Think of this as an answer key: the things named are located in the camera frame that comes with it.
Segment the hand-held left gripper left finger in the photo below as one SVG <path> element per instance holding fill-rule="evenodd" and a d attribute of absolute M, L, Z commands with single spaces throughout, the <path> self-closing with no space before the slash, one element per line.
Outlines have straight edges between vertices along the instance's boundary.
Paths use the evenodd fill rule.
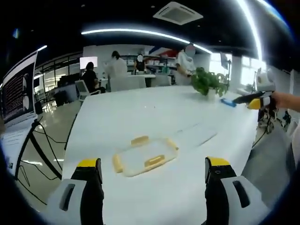
<path fill-rule="evenodd" d="M 49 197 L 46 220 L 51 225 L 102 225 L 101 159 L 82 160 L 70 179 L 63 179 Z"/>

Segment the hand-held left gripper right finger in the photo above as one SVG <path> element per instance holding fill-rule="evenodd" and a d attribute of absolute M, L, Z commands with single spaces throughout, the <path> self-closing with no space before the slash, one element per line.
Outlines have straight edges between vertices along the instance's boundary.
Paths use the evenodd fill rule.
<path fill-rule="evenodd" d="M 205 158 L 205 225 L 257 225 L 269 213 L 261 192 L 222 158 Z"/>

